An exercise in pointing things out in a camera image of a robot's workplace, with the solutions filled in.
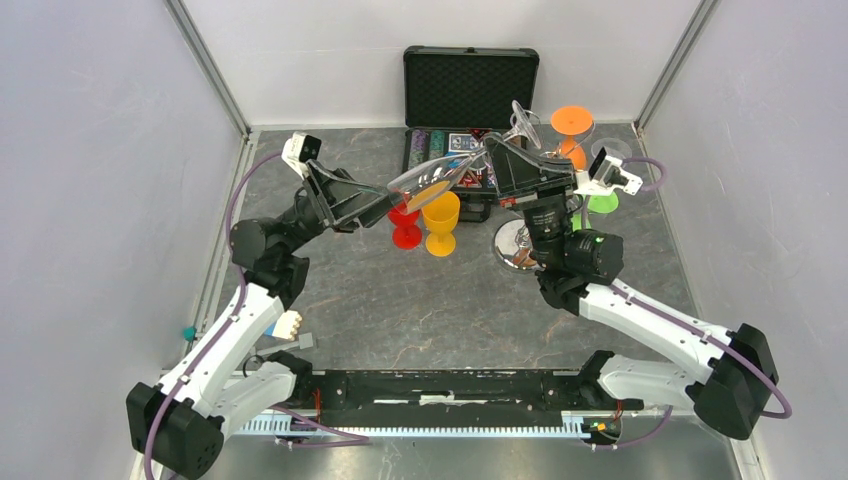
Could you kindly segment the red wine glass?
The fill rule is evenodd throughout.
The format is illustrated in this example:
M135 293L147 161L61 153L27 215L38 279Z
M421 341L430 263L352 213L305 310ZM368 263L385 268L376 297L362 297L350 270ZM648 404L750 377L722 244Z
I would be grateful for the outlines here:
M388 218L394 225L392 242L397 248L411 250L420 245L423 235L418 226L419 217L419 211L409 213L399 207L393 207L388 212Z

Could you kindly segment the yellow wine glass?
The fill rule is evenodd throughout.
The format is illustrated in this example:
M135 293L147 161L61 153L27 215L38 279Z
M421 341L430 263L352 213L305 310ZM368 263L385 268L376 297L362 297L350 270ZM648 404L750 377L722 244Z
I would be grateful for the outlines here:
M425 205L421 212L428 231L425 240L427 251L436 257L452 254L456 248L453 230L459 221L459 197L448 191Z

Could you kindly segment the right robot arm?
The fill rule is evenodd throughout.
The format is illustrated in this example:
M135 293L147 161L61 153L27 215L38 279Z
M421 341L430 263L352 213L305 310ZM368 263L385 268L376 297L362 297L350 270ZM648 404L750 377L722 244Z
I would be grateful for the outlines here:
M630 163L600 151L585 170L525 150L490 133L482 146L502 204L517 211L527 232L528 255L545 302L598 322L649 347L660 361L604 353L597 369L577 382L580 400L602 408L613 399L639 400L692 411L704 424L737 440L749 438L776 401L776 417L791 404L765 334L749 324L727 328L684 314L620 279L622 237L575 228L569 201L621 190L638 193L641 177Z

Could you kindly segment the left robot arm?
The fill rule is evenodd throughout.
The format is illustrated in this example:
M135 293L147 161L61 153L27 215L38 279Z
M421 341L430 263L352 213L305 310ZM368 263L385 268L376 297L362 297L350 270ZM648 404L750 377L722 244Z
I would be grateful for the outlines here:
M271 325L298 328L300 317L290 308L310 262L297 251L327 230L350 233L374 225L398 197L316 160L298 166L302 183L287 210L229 227L239 285L228 306L172 370L154 385L136 384L127 396L131 442L146 479L157 478L159 470L198 479L247 423L280 402L297 408L313 397L313 379L283 360L267 361L236 383L229 378Z

